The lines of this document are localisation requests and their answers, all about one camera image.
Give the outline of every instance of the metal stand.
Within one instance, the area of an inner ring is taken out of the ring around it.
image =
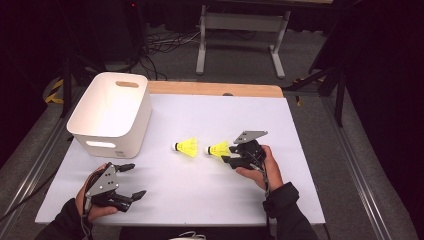
[[[246,30],[261,32],[276,32],[277,39],[274,45],[269,46],[278,78],[284,78],[284,70],[281,65],[280,50],[281,42],[286,32],[290,12],[286,11],[284,16],[256,16],[243,14],[208,13],[206,6],[202,5],[200,17],[200,46],[197,56],[196,74],[202,75],[205,69],[206,57],[206,29]]]

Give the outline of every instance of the white board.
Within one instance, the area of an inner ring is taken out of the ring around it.
[[[151,100],[149,126],[135,158],[93,157],[77,141],[72,142],[38,212],[37,223],[51,222],[63,204],[76,196],[88,175],[110,161],[136,165],[118,173],[118,194],[147,193],[128,212],[100,218],[98,224],[264,225],[264,191],[202,151],[224,140],[232,143],[244,130],[268,131],[257,140],[271,147],[283,181],[293,182],[299,190],[301,211],[312,224],[325,222],[286,99],[152,94]],[[175,142],[191,137],[197,138],[199,145],[195,158],[171,149]]]

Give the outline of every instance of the white storage bin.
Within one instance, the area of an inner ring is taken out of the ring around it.
[[[68,131],[90,155],[135,157],[152,112],[147,83],[141,75],[97,75],[72,113]]]

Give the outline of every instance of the hand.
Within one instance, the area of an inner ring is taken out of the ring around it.
[[[262,145],[262,149],[265,151],[265,169],[268,175],[269,180],[269,190],[272,192],[275,189],[284,185],[283,179],[281,178],[280,168],[278,168],[278,164],[272,156],[271,148],[266,145]],[[255,183],[265,189],[264,177],[261,172],[258,170],[249,170],[243,167],[236,168],[236,172],[243,177],[247,177],[255,181]]]
[[[104,169],[106,166],[106,163],[100,166],[96,169],[93,173],[100,171]],[[77,197],[75,198],[75,205],[77,206],[78,213],[80,216],[82,216],[83,209],[84,209],[84,194],[85,194],[85,188],[87,187],[88,180],[90,179],[91,175],[87,178],[87,180],[84,183],[84,186],[82,186],[81,190],[78,192]],[[118,209],[115,207],[99,207],[96,205],[93,205],[91,207],[91,210],[88,214],[88,221],[93,222],[96,218],[115,214],[118,212]]]

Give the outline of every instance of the person's left hand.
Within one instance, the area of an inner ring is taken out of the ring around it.
[[[102,166],[100,166],[99,168],[97,168],[96,171],[94,171],[93,173],[104,169],[105,166],[106,166],[106,163],[103,164]],[[75,198],[75,205],[77,206],[78,213],[79,213],[80,216],[82,216],[83,209],[84,209],[83,205],[84,205],[85,188],[87,187],[87,183],[88,183],[88,180],[90,179],[91,175],[87,178],[87,180],[84,183],[84,186],[82,186],[81,190],[77,194],[77,197]],[[99,207],[99,206],[93,205],[91,207],[89,214],[88,214],[88,221],[93,222],[96,218],[115,214],[117,212],[118,212],[118,209],[116,209],[115,207],[110,207],[110,206]]]

